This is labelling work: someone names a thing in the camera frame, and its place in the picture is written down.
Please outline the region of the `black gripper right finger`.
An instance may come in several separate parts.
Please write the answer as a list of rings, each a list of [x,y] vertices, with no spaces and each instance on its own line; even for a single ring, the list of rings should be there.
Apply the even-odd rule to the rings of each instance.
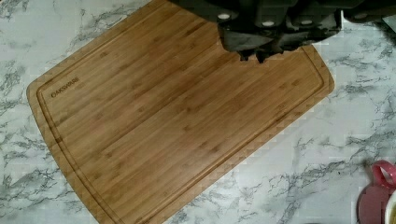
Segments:
[[[278,53],[294,51],[299,47],[311,45],[338,34],[342,27],[341,13],[334,12],[317,25],[308,24],[305,28],[297,30],[290,29],[289,24],[287,22],[281,31],[271,36],[270,42],[256,48],[256,58],[259,63],[263,63],[267,58]]]

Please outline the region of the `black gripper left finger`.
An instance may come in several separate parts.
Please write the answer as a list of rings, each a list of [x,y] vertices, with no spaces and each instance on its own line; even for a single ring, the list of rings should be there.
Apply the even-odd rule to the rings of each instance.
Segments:
[[[218,25],[219,38],[223,48],[229,52],[236,52],[241,61],[247,61],[255,55],[258,61],[282,52],[278,45],[281,37],[276,27],[257,27],[247,24]]]

